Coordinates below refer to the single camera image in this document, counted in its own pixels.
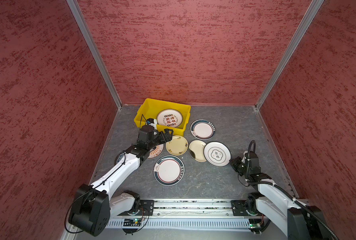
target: white plate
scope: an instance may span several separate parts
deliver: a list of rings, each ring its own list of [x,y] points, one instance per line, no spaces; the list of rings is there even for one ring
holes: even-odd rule
[[[182,114],[174,109],[166,109],[158,114],[156,120],[159,125],[178,127],[182,123]]]
[[[192,123],[190,127],[191,134],[201,140],[207,140],[214,136],[214,125],[205,119],[199,119]]]
[[[164,144],[160,144],[156,146],[153,150],[150,151],[150,156],[147,159],[151,159],[159,156],[163,152],[164,148],[165,148]]]
[[[220,142],[210,142],[203,150],[206,160],[216,167],[223,167],[229,164],[231,159],[229,149]]]
[[[166,186],[177,184],[184,173],[183,162],[176,156],[164,156],[154,166],[155,179]]]
[[[190,142],[189,145],[189,152],[190,155],[197,161],[199,162],[205,162],[206,158],[204,157],[203,150],[204,147],[206,146],[205,142],[202,142],[201,140],[194,140]]]
[[[166,143],[166,150],[172,155],[179,156],[187,151],[188,146],[186,138],[173,136],[172,140]]]

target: plate with chinese characters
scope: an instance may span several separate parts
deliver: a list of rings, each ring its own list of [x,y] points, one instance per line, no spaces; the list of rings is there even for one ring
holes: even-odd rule
[[[178,127],[183,121],[182,114],[174,109],[166,109],[158,114],[156,120],[159,125]]]
[[[214,136],[215,127],[210,121],[199,119],[193,122],[190,131],[194,137],[200,140],[207,140]]]
[[[229,149],[220,142],[208,143],[203,149],[203,154],[206,160],[216,167],[226,166],[231,159]]]
[[[155,158],[155,157],[159,156],[163,152],[164,148],[165,148],[164,144],[160,144],[160,145],[154,147],[150,151],[150,156],[147,159],[151,159],[151,158]]]
[[[154,166],[154,177],[163,185],[177,184],[185,173],[183,162],[176,156],[164,156]]]

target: aluminum frame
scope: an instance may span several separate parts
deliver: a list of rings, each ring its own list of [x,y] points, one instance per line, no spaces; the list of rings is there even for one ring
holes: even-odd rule
[[[118,109],[122,108],[122,102],[121,99],[119,98],[119,95],[117,93],[117,90],[115,89],[115,86],[113,84],[113,81],[111,80],[110,74],[107,71],[107,68],[105,66],[105,63],[102,59],[102,56],[99,53],[99,50],[97,48],[97,45],[94,42],[93,36],[91,35],[91,32],[88,29],[87,23],[84,20],[82,11],[80,10],[80,7],[77,3],[76,0],[66,0],[68,6],[70,7],[71,12],[74,15],[75,21],[79,26],[79,29],[82,32],[82,35],[84,37],[84,40],[86,41],[88,48],[91,51],[91,54],[94,57],[95,62],[97,63],[97,66],[99,68],[99,71],[102,74],[102,77],[104,78],[106,85],[111,93],[111,96],[113,97],[115,104],[117,105]]]
[[[294,32],[293,37],[291,38],[288,47],[286,48],[285,52],[282,55],[280,62],[278,63],[276,69],[274,70],[271,78],[269,79],[265,89],[261,93],[257,103],[255,104],[256,108],[259,110],[262,107],[263,102],[269,95],[270,91],[272,90],[274,84],[278,80],[279,76],[282,73],[282,70],[285,68],[286,64],[288,63],[291,55],[295,51],[296,47],[300,43],[302,37],[304,36],[306,30],[310,26],[310,23],[314,19],[315,15],[317,14],[318,10],[320,9],[324,0],[312,0],[308,9],[305,12],[300,24],[297,27],[297,30]]]

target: black cable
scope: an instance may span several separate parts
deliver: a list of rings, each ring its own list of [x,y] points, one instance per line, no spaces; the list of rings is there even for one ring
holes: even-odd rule
[[[330,235],[335,239],[335,240],[339,240],[337,235],[335,235],[335,233],[317,216],[315,215],[315,213],[308,209],[307,207],[305,207],[302,203],[300,203],[299,201],[294,201],[295,204],[297,204],[298,206],[300,206],[302,209],[304,209],[306,212],[308,212],[311,216],[313,216],[322,226],[324,226],[324,228],[327,229],[327,231],[330,233]]]
[[[148,210],[147,208],[144,208],[144,209],[146,209],[146,211],[147,211],[147,221],[146,221],[146,223],[145,223],[141,228],[139,228],[137,231],[135,231],[135,232],[133,232],[133,233],[136,233],[136,232],[140,231],[144,226],[146,226],[147,222],[149,221],[150,212],[149,212],[149,210]]]
[[[255,153],[255,140],[252,140],[248,147],[248,159],[250,159],[250,149],[251,149],[252,144],[254,144],[254,148],[252,149],[252,152]]]
[[[258,185],[258,184],[268,184],[273,186],[273,183],[271,182],[250,182],[248,180],[248,183],[250,185]],[[326,230],[330,233],[330,235],[335,239],[335,240],[339,240],[339,238],[337,237],[337,235],[335,235],[335,233],[310,209],[308,209],[306,206],[304,206],[300,201],[296,200],[294,197],[292,197],[290,194],[288,194],[283,188],[281,188],[280,186],[274,184],[274,187],[278,190],[280,190],[281,192],[283,192],[288,198],[290,198],[291,200],[294,199],[294,203],[297,204],[298,206],[300,206],[302,209],[304,209],[308,214],[310,214],[310,216],[313,216],[315,218],[315,220],[317,220],[317,222],[319,222],[324,228],[326,228]]]
[[[269,224],[271,223],[270,219],[267,220],[267,222],[265,223],[265,225],[263,226],[263,228],[261,228],[260,230],[258,231],[254,231],[255,233],[259,233],[259,232],[263,232],[266,230],[266,228],[268,228]]]
[[[271,223],[271,221],[270,221],[270,219],[268,219],[268,221],[265,223],[265,226],[263,226],[263,228],[261,228],[261,232],[265,231],[266,228],[268,228],[270,223]]]
[[[71,209],[71,207],[73,206],[73,204],[74,204],[78,199],[80,199],[81,197],[83,197],[85,194],[88,194],[88,193],[91,193],[91,191],[85,192],[84,194],[80,195],[78,198],[76,198],[76,199],[74,200],[74,202],[73,202],[73,203],[70,205],[70,207],[68,208],[68,210],[67,210],[67,212],[66,212],[66,216],[65,216],[65,230],[66,230],[68,233],[80,233],[80,232],[83,232],[83,230],[82,230],[82,231],[79,231],[79,232],[71,232],[71,231],[69,231],[69,230],[67,229],[67,227],[66,227],[66,220],[67,220],[67,214],[68,214],[68,212],[70,211],[70,209]]]
[[[125,159],[123,160],[123,163],[121,166],[119,166],[119,168],[121,168],[124,164],[125,164],[125,161],[126,161],[126,156],[125,156]],[[105,182],[109,179],[109,177],[111,177],[119,168],[117,168],[113,173],[111,173],[105,180],[103,180],[98,186],[94,187],[94,189],[96,189],[97,187],[99,187],[100,185],[102,184],[105,184]]]
[[[238,177],[238,181],[242,184],[242,185],[244,185],[242,182],[241,182],[241,180],[239,179],[239,173],[237,173],[238,175],[237,175],[237,177]]]

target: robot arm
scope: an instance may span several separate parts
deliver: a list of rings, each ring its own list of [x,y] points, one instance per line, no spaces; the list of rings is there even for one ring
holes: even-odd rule
[[[325,224],[320,209],[298,201],[275,184],[271,177],[261,172],[258,156],[255,154],[255,141],[252,141],[244,157],[230,161],[233,169],[257,192],[250,193],[245,202],[249,215],[259,213],[267,216],[288,239],[310,240],[327,239],[336,236]]]
[[[116,216],[139,208],[139,195],[126,191],[111,199],[119,185],[150,155],[150,151],[173,137],[173,130],[155,130],[155,119],[148,119],[139,130],[137,143],[123,151],[115,159],[116,164],[91,185],[81,185],[71,206],[68,222],[83,231],[97,236],[105,228],[110,216]]]

